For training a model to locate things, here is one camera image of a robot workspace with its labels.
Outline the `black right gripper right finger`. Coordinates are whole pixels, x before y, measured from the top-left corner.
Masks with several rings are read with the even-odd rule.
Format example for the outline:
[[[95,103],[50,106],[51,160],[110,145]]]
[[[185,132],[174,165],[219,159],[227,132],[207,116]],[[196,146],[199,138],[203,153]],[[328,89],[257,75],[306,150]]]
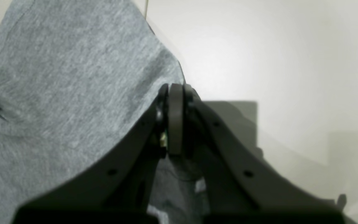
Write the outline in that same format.
[[[203,173],[204,224],[352,224],[332,200],[291,184],[263,163],[184,85],[184,148]]]

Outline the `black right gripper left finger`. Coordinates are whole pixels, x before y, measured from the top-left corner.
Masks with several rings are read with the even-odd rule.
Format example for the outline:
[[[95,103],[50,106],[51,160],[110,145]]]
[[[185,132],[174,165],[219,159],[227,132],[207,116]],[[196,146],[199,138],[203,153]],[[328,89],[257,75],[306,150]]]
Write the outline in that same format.
[[[164,84],[148,110],[102,159],[25,204],[14,224],[157,224],[147,213],[159,160],[183,152],[183,85]]]

